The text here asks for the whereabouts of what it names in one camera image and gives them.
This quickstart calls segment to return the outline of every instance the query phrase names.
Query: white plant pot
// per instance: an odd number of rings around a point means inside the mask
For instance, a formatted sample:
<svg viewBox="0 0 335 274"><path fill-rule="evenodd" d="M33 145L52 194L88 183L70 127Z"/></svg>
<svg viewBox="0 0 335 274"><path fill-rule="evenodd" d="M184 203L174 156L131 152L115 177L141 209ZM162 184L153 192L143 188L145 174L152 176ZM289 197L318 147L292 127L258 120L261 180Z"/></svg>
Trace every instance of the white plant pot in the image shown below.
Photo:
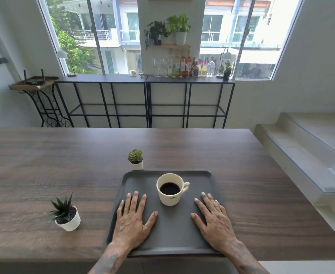
<svg viewBox="0 0 335 274"><path fill-rule="evenodd" d="M143 159L140 163L137 163L137 164L131 163L131 165L132 165L132 170L142 170L143 169Z"/></svg>
<svg viewBox="0 0 335 274"><path fill-rule="evenodd" d="M187 39L187 32L175 32L175 44L183 46Z"/></svg>
<svg viewBox="0 0 335 274"><path fill-rule="evenodd" d="M73 230L75 230L79 225L80 225L80 222L81 222L81 219L80 219L80 216L79 216L79 211L77 209L77 207L73 206L75 209L76 209L76 215L74 216L74 218L66 223L66 224L58 224L57 221L55 221L55 223L62 227L63 229L65 229L66 231L68 232L71 232Z"/></svg>

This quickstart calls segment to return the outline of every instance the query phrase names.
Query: black plant pot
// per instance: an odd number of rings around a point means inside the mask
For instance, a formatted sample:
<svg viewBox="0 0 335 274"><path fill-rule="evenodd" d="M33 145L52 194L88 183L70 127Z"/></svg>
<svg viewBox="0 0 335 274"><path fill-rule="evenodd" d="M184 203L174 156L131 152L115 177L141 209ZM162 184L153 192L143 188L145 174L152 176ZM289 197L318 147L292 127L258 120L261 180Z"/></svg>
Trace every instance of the black plant pot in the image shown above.
<svg viewBox="0 0 335 274"><path fill-rule="evenodd" d="M152 41L153 41L154 45L161 45L161 35L153 34L152 35Z"/></svg>
<svg viewBox="0 0 335 274"><path fill-rule="evenodd" d="M228 81L231 75L231 70L230 71L224 71L224 81Z"/></svg>

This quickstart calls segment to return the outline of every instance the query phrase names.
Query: small potted plant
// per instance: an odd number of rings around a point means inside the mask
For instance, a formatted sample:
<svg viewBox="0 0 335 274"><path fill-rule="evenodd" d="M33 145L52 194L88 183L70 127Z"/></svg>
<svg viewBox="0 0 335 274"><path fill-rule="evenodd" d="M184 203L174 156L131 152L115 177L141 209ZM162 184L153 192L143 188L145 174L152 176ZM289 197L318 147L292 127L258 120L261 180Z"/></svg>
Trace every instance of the small potted plant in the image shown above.
<svg viewBox="0 0 335 274"><path fill-rule="evenodd" d="M187 33L191 28L191 26L188 25L188 19L185 13L180 14L179 17L173 15L166 19L169 24L168 31L175 32L175 44L178 46L183 46L187 39Z"/></svg>
<svg viewBox="0 0 335 274"><path fill-rule="evenodd" d="M170 32L165 28L165 22L154 21L148 24L147 27L150 27L150 29L144 30L144 35L146 36L146 50L150 39L152 39L154 45L161 45L161 37L168 37L170 35Z"/></svg>
<svg viewBox="0 0 335 274"><path fill-rule="evenodd" d="M65 197L65 201L62 202L59 198L56 198L56 202L52 202L53 206L56 210L50 212L54 216L53 220L55 223L70 232L75 230L81 222L79 212L77 207L71 204L72 193L70 199L67 200Z"/></svg>
<svg viewBox="0 0 335 274"><path fill-rule="evenodd" d="M229 62L225 62L225 70L224 70L224 81L228 81L231 75L231 64Z"/></svg>
<svg viewBox="0 0 335 274"><path fill-rule="evenodd" d="M128 160L132 164L133 170L143 169L143 157L141 150L134 149L132 152L129 152Z"/></svg>

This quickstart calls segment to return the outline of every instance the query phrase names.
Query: balcony railing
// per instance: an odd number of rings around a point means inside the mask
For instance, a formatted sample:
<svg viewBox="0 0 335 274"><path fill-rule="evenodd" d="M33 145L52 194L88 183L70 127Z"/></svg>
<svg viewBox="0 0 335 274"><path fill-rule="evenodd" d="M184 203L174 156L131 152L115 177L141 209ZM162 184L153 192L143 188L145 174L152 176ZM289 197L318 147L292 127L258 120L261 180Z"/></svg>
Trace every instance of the balcony railing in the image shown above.
<svg viewBox="0 0 335 274"><path fill-rule="evenodd" d="M202 32L201 41L218 41L220 39L220 32Z"/></svg>
<svg viewBox="0 0 335 274"><path fill-rule="evenodd" d="M91 30L74 30L70 34L76 40L94 40L94 33ZM108 30L97 30L99 40L111 40Z"/></svg>
<svg viewBox="0 0 335 274"><path fill-rule="evenodd" d="M140 31L139 30L121 30L122 41L136 41L140 42Z"/></svg>

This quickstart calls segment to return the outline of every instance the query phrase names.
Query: hand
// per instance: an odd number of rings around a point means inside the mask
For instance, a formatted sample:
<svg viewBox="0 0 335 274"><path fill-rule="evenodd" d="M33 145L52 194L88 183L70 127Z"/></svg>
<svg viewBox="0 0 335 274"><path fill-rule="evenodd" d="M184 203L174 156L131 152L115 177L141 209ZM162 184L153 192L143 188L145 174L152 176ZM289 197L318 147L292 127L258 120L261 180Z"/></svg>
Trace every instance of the hand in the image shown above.
<svg viewBox="0 0 335 274"><path fill-rule="evenodd" d="M112 242L125 247L128 249L128 252L138 247L147 238L158 215L157 212L153 212L147 223L143 225L142 214L147 196L146 194L142 196L141 202L136 211L137 198L137 191L133 194L132 200L131 194L128 193L125 205L124 200L122 200L119 208L117 209L117 221L114 228Z"/></svg>
<svg viewBox="0 0 335 274"><path fill-rule="evenodd" d="M202 192L202 198L206 206L197 198L194 201L206 218L207 225L203 223L197 214L192 213L191 216L194 223L212 248L221 253L233 251L232 247L238 241L225 208L217 200L214 200L211 194L207 196Z"/></svg>

